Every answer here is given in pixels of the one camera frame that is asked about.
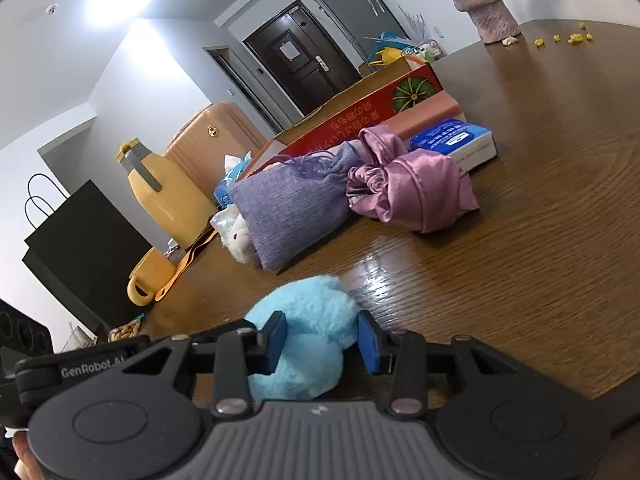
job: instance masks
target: mug handle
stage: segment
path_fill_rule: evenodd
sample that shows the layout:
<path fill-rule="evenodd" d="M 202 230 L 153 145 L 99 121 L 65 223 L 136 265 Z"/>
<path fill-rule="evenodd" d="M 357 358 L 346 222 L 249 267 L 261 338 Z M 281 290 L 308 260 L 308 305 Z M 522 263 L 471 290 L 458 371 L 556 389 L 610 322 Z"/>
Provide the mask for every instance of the mug handle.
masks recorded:
<path fill-rule="evenodd" d="M 146 294 L 146 296 L 142 296 L 138 292 L 138 289 L 136 287 L 142 290 Z M 127 285 L 127 295 L 129 296 L 129 299 L 137 306 L 146 306 L 154 299 L 154 295 L 152 293 L 147 292 L 138 284 L 137 276 L 132 276 L 129 280 L 129 285 Z"/>

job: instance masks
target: dark brown door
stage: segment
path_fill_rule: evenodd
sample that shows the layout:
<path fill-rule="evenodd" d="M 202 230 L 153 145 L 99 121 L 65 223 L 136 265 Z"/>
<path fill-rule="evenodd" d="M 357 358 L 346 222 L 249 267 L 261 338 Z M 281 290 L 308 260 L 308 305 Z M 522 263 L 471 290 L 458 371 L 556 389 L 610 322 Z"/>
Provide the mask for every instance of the dark brown door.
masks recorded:
<path fill-rule="evenodd" d="M 358 71 L 300 1 L 263 25 L 245 43 L 305 114 L 360 79 Z"/>

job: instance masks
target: pink satin fabric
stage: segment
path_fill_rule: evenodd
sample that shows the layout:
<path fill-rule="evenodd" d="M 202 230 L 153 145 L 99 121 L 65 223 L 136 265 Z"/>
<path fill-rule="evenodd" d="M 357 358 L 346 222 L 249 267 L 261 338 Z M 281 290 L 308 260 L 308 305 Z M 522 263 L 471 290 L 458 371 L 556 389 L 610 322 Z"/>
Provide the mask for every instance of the pink satin fabric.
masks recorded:
<path fill-rule="evenodd" d="M 351 168 L 347 180 L 347 197 L 356 213 L 431 233 L 479 208 L 468 173 L 450 156 L 408 152 L 388 126 L 364 128 L 360 140 L 365 165 Z"/>

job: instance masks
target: gray ribbed panel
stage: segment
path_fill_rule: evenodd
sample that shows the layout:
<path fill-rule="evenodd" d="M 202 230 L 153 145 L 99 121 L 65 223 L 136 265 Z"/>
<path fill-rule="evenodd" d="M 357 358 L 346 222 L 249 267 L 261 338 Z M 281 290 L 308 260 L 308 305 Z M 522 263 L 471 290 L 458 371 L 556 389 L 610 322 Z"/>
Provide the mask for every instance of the gray ribbed panel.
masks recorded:
<path fill-rule="evenodd" d="M 217 425 L 167 480 L 471 480 L 425 426 L 373 402 L 267 402 L 251 420 Z"/>

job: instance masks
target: brown tabletop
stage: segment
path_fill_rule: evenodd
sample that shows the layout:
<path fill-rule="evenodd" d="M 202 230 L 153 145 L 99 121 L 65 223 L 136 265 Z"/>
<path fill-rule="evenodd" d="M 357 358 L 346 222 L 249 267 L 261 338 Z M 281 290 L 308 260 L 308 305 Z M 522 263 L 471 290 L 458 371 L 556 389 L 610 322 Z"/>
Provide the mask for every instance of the brown tabletop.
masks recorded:
<path fill-rule="evenodd" d="M 577 22 L 537 21 L 519 44 L 435 64 L 497 141 L 499 158 L 472 172 L 479 212 L 428 236 L 354 219 L 280 274 L 238 264 L 215 240 L 146 331 L 197 332 L 283 283 L 335 274 L 383 325 L 433 342 L 470 333 L 590 398 L 640 372 L 640 29 L 586 24 L 593 42 L 567 43 Z M 332 395 L 381 395 L 357 361 L 348 353 Z M 635 478 L 640 427 L 624 438 L 598 480 Z"/>

